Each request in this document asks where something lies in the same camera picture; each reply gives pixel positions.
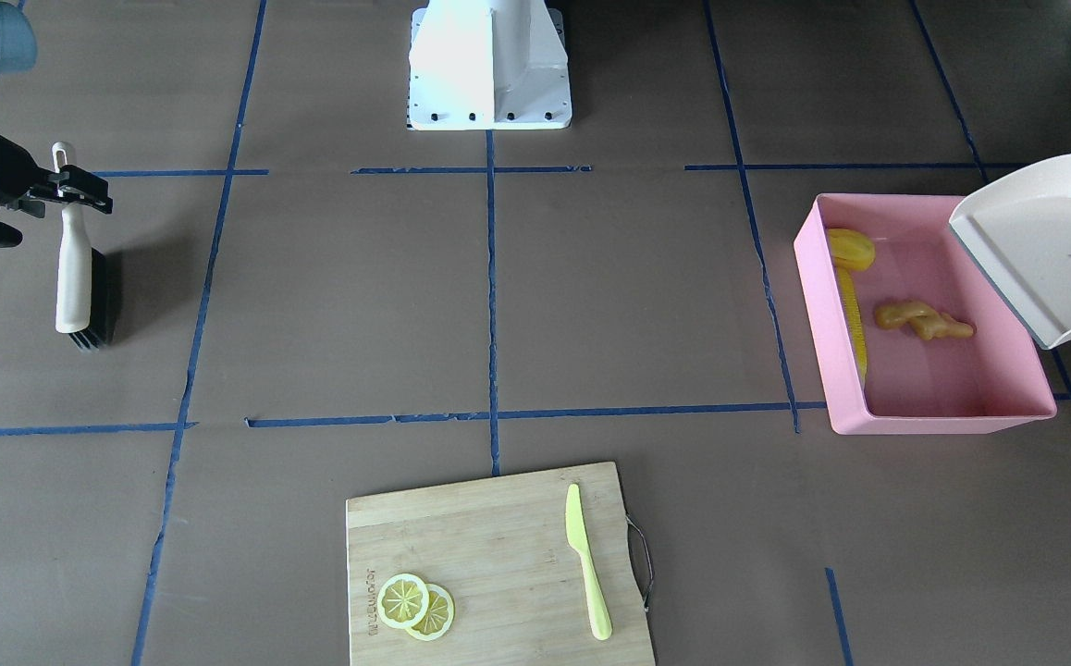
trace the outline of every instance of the cutting board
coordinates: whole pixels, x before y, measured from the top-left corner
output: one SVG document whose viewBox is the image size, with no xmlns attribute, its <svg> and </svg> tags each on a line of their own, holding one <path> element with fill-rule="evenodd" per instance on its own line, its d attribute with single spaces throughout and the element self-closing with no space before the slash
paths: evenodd
<svg viewBox="0 0 1071 666">
<path fill-rule="evenodd" d="M 580 558 L 565 538 L 573 482 L 614 623 L 605 641 L 590 632 Z M 654 665 L 613 463 L 349 499 L 346 569 L 350 666 Z M 401 573 L 450 590 L 450 633 L 425 642 L 378 620 L 379 586 Z"/>
</svg>

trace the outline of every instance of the knife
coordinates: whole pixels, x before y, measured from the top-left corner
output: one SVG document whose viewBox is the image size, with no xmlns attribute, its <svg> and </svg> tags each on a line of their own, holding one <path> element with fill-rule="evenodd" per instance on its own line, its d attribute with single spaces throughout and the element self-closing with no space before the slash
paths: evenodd
<svg viewBox="0 0 1071 666">
<path fill-rule="evenodd" d="M 586 535 L 586 517 L 580 511 L 580 488 L 569 485 L 569 497 L 564 501 L 564 528 L 569 534 L 569 545 L 580 556 L 580 573 L 586 578 L 586 606 L 589 608 L 589 629 L 594 639 L 606 640 L 614 632 L 608 619 L 606 597 L 598 582 L 598 572 L 593 570 L 593 556 L 589 553 L 589 536 Z"/>
</svg>

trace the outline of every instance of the pink box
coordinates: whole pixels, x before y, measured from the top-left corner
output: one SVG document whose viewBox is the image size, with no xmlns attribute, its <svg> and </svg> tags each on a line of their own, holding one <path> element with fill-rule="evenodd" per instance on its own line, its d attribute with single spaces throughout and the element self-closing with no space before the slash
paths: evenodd
<svg viewBox="0 0 1071 666">
<path fill-rule="evenodd" d="M 831 427 L 843 435 L 977 434 L 1057 413 L 1034 339 L 949 223 L 963 197 L 819 194 L 795 239 L 798 274 Z M 853 228 L 877 261 L 853 273 L 869 346 L 861 390 L 826 228 Z M 917 299 L 974 324 L 968 338 L 923 342 L 881 330 L 873 308 Z"/>
</svg>

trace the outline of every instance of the black bristles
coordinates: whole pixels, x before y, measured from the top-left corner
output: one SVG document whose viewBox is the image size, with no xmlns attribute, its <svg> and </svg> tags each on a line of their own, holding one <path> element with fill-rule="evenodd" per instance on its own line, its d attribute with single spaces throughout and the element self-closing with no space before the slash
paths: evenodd
<svg viewBox="0 0 1071 666">
<path fill-rule="evenodd" d="M 108 261 L 104 255 L 91 251 L 91 320 L 88 328 L 67 333 L 80 352 L 94 352 L 111 343 L 112 329 L 112 284 L 108 273 Z"/>
</svg>

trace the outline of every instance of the knife handle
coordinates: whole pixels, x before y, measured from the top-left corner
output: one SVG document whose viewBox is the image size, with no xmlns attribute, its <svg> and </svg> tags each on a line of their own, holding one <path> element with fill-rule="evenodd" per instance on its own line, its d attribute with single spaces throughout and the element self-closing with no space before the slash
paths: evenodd
<svg viewBox="0 0 1071 666">
<path fill-rule="evenodd" d="M 598 581 L 598 572 L 593 569 L 593 558 L 580 556 L 580 573 L 586 578 L 586 606 L 589 609 L 589 629 L 594 639 L 606 640 L 614 632 L 614 625 L 608 619 L 606 597 L 602 595 L 602 585 Z"/>
</svg>

